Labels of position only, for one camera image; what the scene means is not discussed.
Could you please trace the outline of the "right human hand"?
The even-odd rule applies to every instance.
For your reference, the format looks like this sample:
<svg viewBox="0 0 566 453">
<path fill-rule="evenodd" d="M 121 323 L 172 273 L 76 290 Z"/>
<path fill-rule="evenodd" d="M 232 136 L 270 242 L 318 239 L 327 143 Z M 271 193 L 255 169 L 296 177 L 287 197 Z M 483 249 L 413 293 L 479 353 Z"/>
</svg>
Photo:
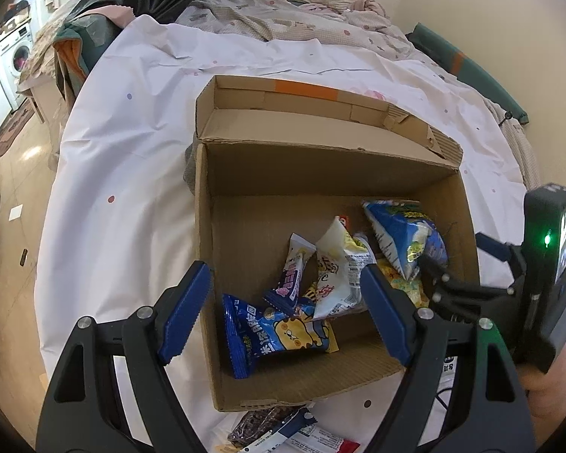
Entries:
<svg viewBox="0 0 566 453">
<path fill-rule="evenodd" d="M 546 373 L 533 365 L 517 368 L 528 396 L 535 440 L 542 446 L 566 418 L 566 345 Z"/>
</svg>

